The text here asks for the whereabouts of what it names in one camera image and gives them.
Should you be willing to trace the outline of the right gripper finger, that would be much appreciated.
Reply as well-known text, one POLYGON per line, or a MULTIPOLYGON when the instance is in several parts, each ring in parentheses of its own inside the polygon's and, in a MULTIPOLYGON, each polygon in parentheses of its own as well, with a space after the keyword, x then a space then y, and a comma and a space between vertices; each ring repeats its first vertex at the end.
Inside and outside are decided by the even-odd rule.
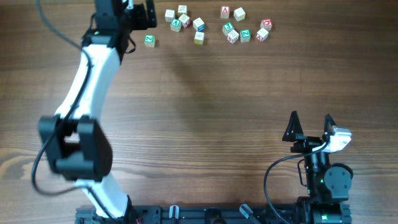
POLYGON ((282 140, 285 142, 303 141, 304 134, 300 124, 297 111, 291 112, 287 129, 285 130, 282 140))
POLYGON ((336 126, 336 123, 334 122, 333 118, 331 117, 330 114, 327 114, 325 116, 325 122, 324 122, 324 133, 325 134, 334 134, 335 126, 336 126))

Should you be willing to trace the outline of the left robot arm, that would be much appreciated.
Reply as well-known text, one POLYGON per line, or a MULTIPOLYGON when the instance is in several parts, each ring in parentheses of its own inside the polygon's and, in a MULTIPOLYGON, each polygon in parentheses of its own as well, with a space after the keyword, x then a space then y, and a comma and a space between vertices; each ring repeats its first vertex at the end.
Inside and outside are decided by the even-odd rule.
POLYGON ((53 116, 38 123, 50 170, 74 183, 93 203, 79 209, 77 223, 140 223, 130 197, 111 174, 113 151, 99 124, 108 88, 123 57, 136 49, 131 32, 157 26, 152 0, 96 1, 89 28, 76 45, 80 65, 71 88, 53 116))

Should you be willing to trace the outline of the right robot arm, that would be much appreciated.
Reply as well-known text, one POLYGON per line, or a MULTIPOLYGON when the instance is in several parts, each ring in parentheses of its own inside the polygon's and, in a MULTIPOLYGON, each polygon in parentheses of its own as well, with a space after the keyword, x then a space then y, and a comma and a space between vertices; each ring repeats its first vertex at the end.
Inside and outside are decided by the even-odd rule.
POLYGON ((337 126, 330 115, 325 116, 321 137, 305 136, 296 111, 290 115, 283 141, 292 142, 292 153, 303 155, 308 196, 299 197, 295 204, 294 223, 352 222, 349 190, 353 170, 342 163, 331 164, 329 155, 343 150, 351 141, 351 131, 337 126))

